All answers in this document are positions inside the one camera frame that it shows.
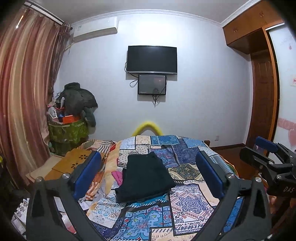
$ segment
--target pink heart decoration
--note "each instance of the pink heart decoration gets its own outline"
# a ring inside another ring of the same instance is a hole
[[[288,132],[288,138],[291,146],[296,146],[296,130],[290,129]]]

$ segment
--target television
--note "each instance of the television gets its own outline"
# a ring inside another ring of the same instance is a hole
[[[129,46],[126,72],[177,74],[177,48]]]
[[[138,82],[138,94],[165,95],[166,76],[157,74],[140,74]]]

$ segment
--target white air conditioner unit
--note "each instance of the white air conditioner unit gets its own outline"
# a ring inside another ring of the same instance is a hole
[[[104,35],[117,34],[117,17],[103,18],[77,26],[74,29],[73,42],[92,39]]]

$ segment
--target bed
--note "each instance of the bed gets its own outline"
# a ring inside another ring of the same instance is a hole
[[[79,148],[105,153],[85,199],[92,201],[87,216],[106,240],[191,240],[219,203],[195,164],[200,150],[225,173],[237,175],[235,168],[203,141],[186,137],[138,135],[117,143],[90,140]],[[112,172],[126,167],[128,155],[152,151],[161,158],[176,187],[142,203],[116,203],[114,189],[119,185]],[[238,198],[222,233],[231,229],[241,204],[242,198]]]

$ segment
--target pink cloth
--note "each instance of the pink cloth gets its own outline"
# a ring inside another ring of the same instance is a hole
[[[118,185],[120,186],[122,184],[122,172],[114,171],[114,172],[111,172],[111,174],[115,178]]]

